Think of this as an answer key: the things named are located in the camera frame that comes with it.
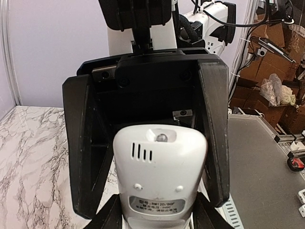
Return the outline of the white remote control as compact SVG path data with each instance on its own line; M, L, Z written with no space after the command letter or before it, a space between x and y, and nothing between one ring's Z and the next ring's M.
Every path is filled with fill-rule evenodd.
M208 144L177 125L133 125L114 137L123 218L130 229L185 229L190 222Z

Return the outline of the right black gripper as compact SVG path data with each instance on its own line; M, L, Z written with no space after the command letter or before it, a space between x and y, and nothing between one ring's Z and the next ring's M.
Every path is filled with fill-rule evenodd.
M119 126L172 119L192 110L197 128L227 128L226 64L204 49L125 54L84 62L77 75L93 78L101 110Z

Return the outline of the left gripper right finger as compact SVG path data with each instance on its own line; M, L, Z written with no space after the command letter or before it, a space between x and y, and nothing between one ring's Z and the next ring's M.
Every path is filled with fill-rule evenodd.
M233 229L201 192L197 192L193 204L193 226L194 229Z

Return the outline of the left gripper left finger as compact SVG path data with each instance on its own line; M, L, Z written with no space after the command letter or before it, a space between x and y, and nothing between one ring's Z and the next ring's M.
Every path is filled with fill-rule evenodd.
M114 194L87 225L87 229L121 229L122 208L119 194Z

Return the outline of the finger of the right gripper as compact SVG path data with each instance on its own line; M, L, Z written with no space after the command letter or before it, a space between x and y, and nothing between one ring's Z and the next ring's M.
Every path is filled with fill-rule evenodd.
M211 204L219 208L230 195L228 146L228 67L221 61L199 61L203 126L208 141L205 182Z
M72 207L95 217L112 163L113 133L99 107L93 78L80 75L62 85Z

